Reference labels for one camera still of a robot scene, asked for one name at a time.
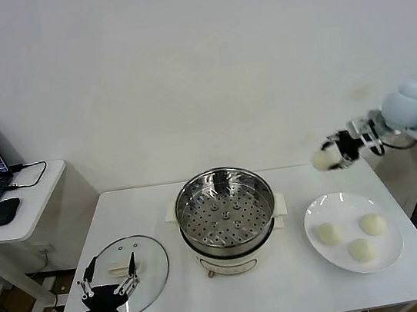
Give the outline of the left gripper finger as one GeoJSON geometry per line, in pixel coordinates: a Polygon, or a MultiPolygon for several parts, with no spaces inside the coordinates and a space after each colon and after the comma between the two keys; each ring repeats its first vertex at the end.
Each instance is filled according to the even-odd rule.
{"type": "Polygon", "coordinates": [[[82,289],[82,299],[87,300],[90,297],[93,297],[94,291],[92,290],[92,281],[95,273],[95,264],[97,257],[94,256],[90,261],[89,265],[84,270],[82,280],[78,280],[77,284],[80,289],[82,289]]]}
{"type": "Polygon", "coordinates": [[[134,292],[134,289],[137,287],[139,283],[134,252],[131,252],[130,254],[130,261],[128,263],[127,270],[128,270],[127,277],[113,291],[114,295],[117,294],[119,296],[122,296],[122,295],[132,294],[134,292]]]}

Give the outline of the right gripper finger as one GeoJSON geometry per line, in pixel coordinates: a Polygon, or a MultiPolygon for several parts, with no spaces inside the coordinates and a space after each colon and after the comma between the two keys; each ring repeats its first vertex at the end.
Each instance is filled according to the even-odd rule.
{"type": "Polygon", "coordinates": [[[342,158],[342,159],[339,159],[338,161],[333,161],[331,164],[329,164],[328,170],[334,171],[334,170],[349,168],[353,163],[354,161],[351,159],[342,158]]]}
{"type": "Polygon", "coordinates": [[[340,131],[337,131],[334,134],[331,134],[326,137],[325,142],[322,144],[320,150],[321,151],[331,151],[334,149],[339,149],[342,146],[342,139],[341,139],[342,133],[340,131]]]}

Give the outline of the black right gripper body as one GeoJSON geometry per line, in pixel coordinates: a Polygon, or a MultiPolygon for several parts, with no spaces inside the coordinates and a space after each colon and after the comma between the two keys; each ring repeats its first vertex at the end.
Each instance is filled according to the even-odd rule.
{"type": "Polygon", "coordinates": [[[338,140],[336,142],[341,156],[349,161],[355,162],[359,159],[362,142],[359,138],[353,138],[348,131],[342,130],[337,133],[338,140]]]}

